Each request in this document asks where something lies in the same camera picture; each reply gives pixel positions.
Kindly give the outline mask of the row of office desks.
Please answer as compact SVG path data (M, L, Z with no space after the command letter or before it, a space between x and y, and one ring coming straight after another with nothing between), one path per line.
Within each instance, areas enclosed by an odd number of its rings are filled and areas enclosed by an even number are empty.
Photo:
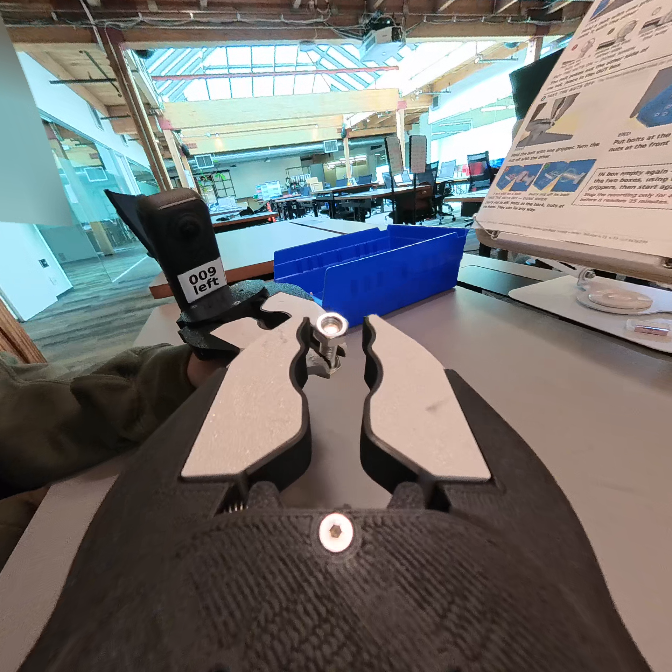
M211 216L215 225L223 226L225 222L248 221L251 223L264 223L276 217L288 218L288 211L294 205L310 206L314 214L318 214L319 204L329 206L330 217L335 217L335 211L338 204L349 204L354 210L370 209L368 202L377 200L388 200L396 202L399 199L411 199L416 202L417 198L421 200L432 201L434 197L445 202L482 202L488 193L488 189L478 189L475 191L455 191L455 187L466 187L465 180L443 180L435 185L428 183L422 184L401 184L392 185L389 189L377 187L363 191L361 186L352 186L341 189L328 189L325 192L316 192L312 196L289 195L269 202L258 212L253 214L224 214L212 212Z

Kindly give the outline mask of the person's left hand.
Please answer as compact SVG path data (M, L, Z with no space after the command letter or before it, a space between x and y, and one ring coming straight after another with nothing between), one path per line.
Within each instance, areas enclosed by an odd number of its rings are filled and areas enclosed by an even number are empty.
M192 353L189 355L185 371L188 382L197 389L225 367L226 364L221 359L199 359Z

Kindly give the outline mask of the white stand base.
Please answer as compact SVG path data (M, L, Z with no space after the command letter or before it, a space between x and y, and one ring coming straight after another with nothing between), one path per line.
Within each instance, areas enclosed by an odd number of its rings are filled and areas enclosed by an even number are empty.
M609 312L606 310L606 306L591 302L589 300L589 290L578 287L577 279L571 275L564 275L553 280L541 281L511 290L509 291L509 297L525 305L591 327L602 333L664 354L670 354L671 339L660 340L640 337L639 334L626 331L626 322L632 318L671 321L671 292L643 286L635 286L634 291L648 295L652 304L639 313L631 314L622 310L615 313Z

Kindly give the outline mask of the printed instruction sheet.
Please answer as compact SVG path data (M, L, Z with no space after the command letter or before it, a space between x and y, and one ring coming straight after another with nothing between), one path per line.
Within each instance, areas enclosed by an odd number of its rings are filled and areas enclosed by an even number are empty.
M671 256L671 2L596 1L525 116L476 222Z

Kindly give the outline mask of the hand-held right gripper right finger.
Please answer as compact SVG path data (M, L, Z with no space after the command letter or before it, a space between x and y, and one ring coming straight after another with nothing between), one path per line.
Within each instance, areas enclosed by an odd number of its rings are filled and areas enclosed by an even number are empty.
M418 484L425 497L440 484L488 482L491 471L441 362L377 315L365 317L362 337L366 475L389 493Z

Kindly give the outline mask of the black square panel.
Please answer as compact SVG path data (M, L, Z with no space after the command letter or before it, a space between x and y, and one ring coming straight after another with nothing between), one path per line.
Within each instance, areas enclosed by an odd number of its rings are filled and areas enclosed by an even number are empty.
M564 49L509 73L516 119L523 120Z

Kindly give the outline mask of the white ceiling projector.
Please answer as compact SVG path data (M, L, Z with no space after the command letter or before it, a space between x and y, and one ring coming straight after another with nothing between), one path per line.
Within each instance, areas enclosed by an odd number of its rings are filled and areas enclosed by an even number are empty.
M400 26L390 25L370 30L364 35L359 46L359 59L365 61L385 61L397 55L406 44L405 33Z

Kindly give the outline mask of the silver hex nut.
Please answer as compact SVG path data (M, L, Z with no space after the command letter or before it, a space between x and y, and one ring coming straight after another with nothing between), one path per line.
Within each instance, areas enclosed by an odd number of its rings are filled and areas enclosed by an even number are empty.
M343 342L348 329L348 320L339 313L323 313L315 322L315 339L324 347L333 348Z

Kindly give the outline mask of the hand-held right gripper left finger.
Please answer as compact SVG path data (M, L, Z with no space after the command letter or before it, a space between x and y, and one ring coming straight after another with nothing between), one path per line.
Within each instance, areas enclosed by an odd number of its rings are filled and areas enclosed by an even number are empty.
M311 461L306 316L291 317L231 362L181 470L185 481L230 481L241 492L266 481L279 491Z

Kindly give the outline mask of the grey desk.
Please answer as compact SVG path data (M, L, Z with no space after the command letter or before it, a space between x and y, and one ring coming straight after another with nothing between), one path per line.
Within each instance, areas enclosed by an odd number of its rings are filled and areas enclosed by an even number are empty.
M385 316L455 370L534 450L570 500L624 623L671 670L671 360L464 288ZM360 328L330 379L311 376L313 455L287 506L383 507L359 462L368 388ZM97 508L131 454L54 484L1 573L1 670L50 617Z

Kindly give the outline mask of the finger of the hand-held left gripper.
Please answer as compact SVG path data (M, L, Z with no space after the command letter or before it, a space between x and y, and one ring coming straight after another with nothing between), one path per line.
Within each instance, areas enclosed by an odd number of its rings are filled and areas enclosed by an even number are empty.
M287 318L306 318L310 324L309 347L315 343L315 348L319 348L320 343L315 339L314 326L316 319L323 313L328 313L319 303L300 298L285 292L279 292L267 298L260 307L261 320L265 325L270 326L273 320L279 321L280 316ZM345 338L339 345L345 345Z
M266 332L267 330L262 328L257 321L235 321L216 327L210 332L210 336L242 351L261 336L266 335ZM309 376L330 379L341 368L341 347L337 349L335 366L331 367L330 363L319 353L319 349L314 346L315 343L307 350L307 373Z

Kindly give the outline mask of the blue plastic bin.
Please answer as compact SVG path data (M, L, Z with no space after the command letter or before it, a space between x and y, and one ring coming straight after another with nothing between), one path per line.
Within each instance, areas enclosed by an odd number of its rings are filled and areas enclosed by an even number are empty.
M274 279L312 295L350 326L455 287L467 230L393 225L274 253Z

